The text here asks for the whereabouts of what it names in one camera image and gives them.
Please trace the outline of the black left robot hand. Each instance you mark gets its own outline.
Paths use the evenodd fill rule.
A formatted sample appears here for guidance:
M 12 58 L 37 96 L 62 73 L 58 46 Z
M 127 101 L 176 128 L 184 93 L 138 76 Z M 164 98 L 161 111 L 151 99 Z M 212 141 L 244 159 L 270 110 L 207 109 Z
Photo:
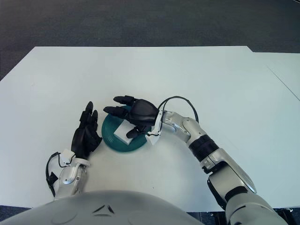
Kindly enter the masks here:
M 82 112 L 79 127 L 75 130 L 71 151 L 76 158 L 88 159 L 101 143 L 102 137 L 97 134 L 98 112 L 93 110 L 93 103 L 90 101 Z

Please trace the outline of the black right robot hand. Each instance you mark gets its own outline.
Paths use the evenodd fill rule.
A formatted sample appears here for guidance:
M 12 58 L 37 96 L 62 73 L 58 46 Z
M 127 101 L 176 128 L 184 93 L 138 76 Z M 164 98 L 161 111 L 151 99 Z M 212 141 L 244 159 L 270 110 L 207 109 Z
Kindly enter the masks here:
M 144 135 L 148 128 L 155 125 L 159 110 L 151 102 L 127 95 L 116 96 L 113 100 L 130 107 L 130 109 L 126 109 L 120 106 L 106 106 L 103 109 L 104 112 L 135 125 L 133 129 L 126 133 L 127 138 Z

